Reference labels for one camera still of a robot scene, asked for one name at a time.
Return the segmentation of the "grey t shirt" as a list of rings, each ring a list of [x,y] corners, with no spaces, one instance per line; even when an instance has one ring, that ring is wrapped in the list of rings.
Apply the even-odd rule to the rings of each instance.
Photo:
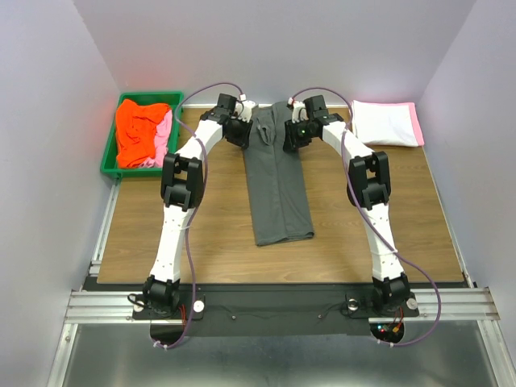
[[[243,150],[252,227],[257,246],[310,239],[314,227],[302,162],[283,150],[286,102],[253,111],[249,146]]]

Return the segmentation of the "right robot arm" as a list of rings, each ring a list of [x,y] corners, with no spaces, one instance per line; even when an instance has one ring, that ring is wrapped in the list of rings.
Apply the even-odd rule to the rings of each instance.
[[[329,112],[323,96],[302,102],[289,98],[287,107],[292,116],[285,123],[286,152],[296,152],[319,138],[342,157],[347,196],[363,219],[372,257],[371,305],[379,314],[390,314],[410,297],[410,284],[389,220],[389,158],[359,141],[349,122]]]

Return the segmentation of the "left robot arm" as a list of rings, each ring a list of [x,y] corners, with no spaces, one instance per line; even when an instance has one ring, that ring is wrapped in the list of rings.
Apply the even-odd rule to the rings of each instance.
[[[144,283],[142,304],[163,318],[178,312],[181,254],[188,230],[200,206],[207,176],[207,156],[219,141],[245,149],[249,145],[252,112],[257,104],[244,95],[220,94],[217,104],[200,117],[185,145],[164,157],[160,196],[163,225],[155,262]]]

